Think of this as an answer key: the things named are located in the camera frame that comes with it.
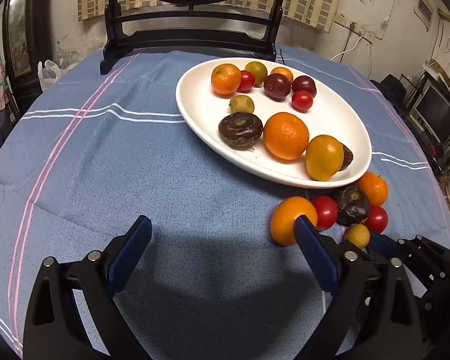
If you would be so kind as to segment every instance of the white plastic bag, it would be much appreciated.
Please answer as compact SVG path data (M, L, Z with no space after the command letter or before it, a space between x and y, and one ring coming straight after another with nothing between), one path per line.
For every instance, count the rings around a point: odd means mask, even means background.
M60 69L59 66L47 59L42 67L42 61L38 63L38 79L40 80L40 86L42 91L46 91L53 84L55 84L62 76L67 73L66 70Z

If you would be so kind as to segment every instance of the blue gripper pad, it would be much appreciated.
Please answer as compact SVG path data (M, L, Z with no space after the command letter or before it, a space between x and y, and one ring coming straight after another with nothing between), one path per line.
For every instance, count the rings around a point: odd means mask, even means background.
M302 216L295 221L294 233L298 247L312 269L318 284L323 291L330 292L332 296L335 296L340 289L338 285L340 274L338 266L319 239L319 237L323 237L325 240L326 236L319 235L313 225ZM333 239L330 238L330 241L336 245Z
M124 290L140 257L152 239L152 222L146 216L135 223L127 240L108 267L106 291L110 297Z
M368 243L367 248L374 250L387 260L392 257L401 258L400 248L395 241L388 238L386 235L381 235L374 231L370 232L370 242Z

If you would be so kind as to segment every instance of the red cherry tomato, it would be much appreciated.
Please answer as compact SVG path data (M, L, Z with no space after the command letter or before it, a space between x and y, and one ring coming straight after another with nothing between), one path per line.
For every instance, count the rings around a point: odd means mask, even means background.
M242 81L238 86L237 92L248 93L252 90L255 85L255 77L249 71L242 70Z
M317 210L317 230L327 230L334 225L338 217L337 203L328 196L319 196L312 201Z
M292 106L300 112L306 112L313 105L313 97L307 91L295 92L292 96Z
M364 225L375 233L382 233L388 225L387 212L382 207L371 206Z

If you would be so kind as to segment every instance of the black monitor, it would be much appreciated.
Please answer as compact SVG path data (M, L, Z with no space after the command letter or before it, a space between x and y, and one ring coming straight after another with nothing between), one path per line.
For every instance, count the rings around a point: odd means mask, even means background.
M440 142L450 138L450 106L432 87L428 88L416 110Z

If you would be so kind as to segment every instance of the framed picture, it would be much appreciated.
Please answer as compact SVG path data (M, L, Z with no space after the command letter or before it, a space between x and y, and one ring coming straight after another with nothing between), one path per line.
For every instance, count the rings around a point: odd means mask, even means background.
M42 93L38 62L52 59L49 0L5 0L2 18L5 71L21 114Z
M415 14L420 17L420 20L427 26L427 30L429 30L433 19L432 4L428 0L416 0L414 11Z

